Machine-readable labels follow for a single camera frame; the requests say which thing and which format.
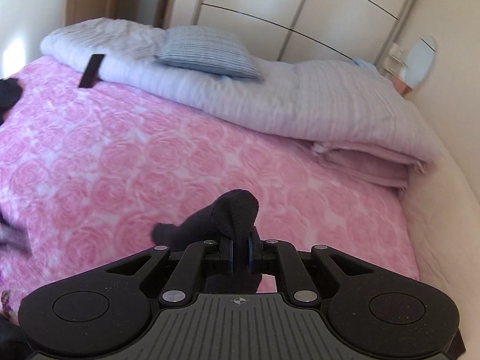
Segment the ribbed gray panel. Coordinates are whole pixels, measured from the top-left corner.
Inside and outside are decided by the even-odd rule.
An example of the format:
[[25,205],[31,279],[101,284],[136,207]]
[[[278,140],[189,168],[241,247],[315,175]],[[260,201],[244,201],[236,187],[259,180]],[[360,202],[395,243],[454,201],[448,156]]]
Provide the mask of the ribbed gray panel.
[[[330,333],[320,315],[291,307],[280,294],[200,294],[162,312],[133,345],[103,360],[371,360]],[[31,360],[50,360],[35,355]],[[447,360],[436,355],[430,360]]]

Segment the beige sheet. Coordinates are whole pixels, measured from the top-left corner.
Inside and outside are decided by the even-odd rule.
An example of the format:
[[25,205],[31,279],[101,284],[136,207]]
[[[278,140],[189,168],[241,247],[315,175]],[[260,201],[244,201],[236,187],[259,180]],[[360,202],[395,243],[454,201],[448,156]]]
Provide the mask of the beige sheet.
[[411,172],[403,207],[422,281],[447,293],[460,310],[467,349],[461,360],[479,360],[480,204],[443,152],[426,175]]

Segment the sunlight patch on wall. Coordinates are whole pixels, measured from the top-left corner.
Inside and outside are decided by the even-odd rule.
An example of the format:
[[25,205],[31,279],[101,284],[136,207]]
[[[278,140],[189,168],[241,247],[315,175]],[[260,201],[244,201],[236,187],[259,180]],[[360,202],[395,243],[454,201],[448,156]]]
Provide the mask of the sunlight patch on wall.
[[15,40],[3,52],[3,76],[9,77],[26,65],[25,45],[20,39]]

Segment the pillow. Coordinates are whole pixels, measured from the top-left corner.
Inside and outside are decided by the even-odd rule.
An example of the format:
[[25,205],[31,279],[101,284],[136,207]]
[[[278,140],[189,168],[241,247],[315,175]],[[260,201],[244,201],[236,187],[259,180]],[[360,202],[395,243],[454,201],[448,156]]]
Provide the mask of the pillow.
[[215,28],[180,26],[166,30],[166,41],[156,58],[175,68],[263,79],[235,35]]

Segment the crosshair symbol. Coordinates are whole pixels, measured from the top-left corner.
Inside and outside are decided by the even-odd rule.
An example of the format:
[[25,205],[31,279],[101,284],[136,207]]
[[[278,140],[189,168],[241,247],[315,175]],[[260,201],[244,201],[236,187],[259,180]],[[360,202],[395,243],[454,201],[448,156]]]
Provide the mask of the crosshair symbol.
[[236,304],[241,306],[242,304],[248,302],[248,300],[246,300],[245,298],[242,298],[242,297],[238,297],[238,298],[235,298],[234,300],[232,300],[232,302],[235,302]]

